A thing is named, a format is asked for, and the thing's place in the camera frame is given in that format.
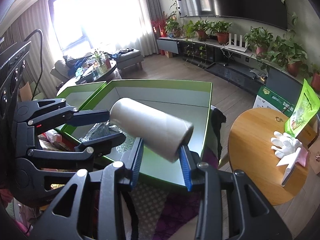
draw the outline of gray bench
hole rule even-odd
[[[117,68],[120,70],[137,64],[139,64],[140,69],[142,69],[141,62],[143,60],[144,59],[141,55],[141,51],[137,49],[133,49],[133,51],[122,54],[119,58],[115,58],[115,61],[117,62]]]

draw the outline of green plastic pouch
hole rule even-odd
[[[297,137],[311,118],[318,112],[320,99],[306,80],[303,81],[302,91],[291,117],[285,123],[285,131]]]

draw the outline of brown cardboard box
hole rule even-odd
[[[164,53],[168,58],[172,58],[173,57],[172,52],[170,52],[170,51],[166,51],[165,50]]]
[[[315,174],[320,173],[320,137],[309,148],[310,165]]]

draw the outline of wooden table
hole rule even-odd
[[[241,169],[247,173],[272,205],[279,205],[295,197],[304,185],[309,165],[296,164],[287,184],[281,181],[286,166],[277,167],[279,158],[271,149],[273,132],[284,132],[284,114],[269,108],[254,108],[242,113],[233,123],[228,139],[230,165],[233,170]],[[316,133],[308,126],[298,139],[308,148]]]
[[[99,82],[99,81],[108,81],[108,80],[113,80],[113,79],[121,79],[121,75],[119,73],[119,70],[117,68],[117,62],[115,60],[110,60],[110,64],[111,64],[111,69],[104,73],[104,74],[99,74],[98,78],[95,78],[93,82]],[[92,67],[89,67],[86,71],[85,74],[89,73],[90,71],[92,71]],[[76,82],[79,79],[77,77],[73,77],[70,80],[68,80],[58,91],[57,96],[63,91],[65,90],[67,87],[72,87],[72,86],[76,86]]]

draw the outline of paper roll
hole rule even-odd
[[[121,98],[113,105],[110,122],[133,137],[143,138],[150,150],[170,162],[179,159],[179,146],[187,145],[193,132],[192,123],[130,98]]]

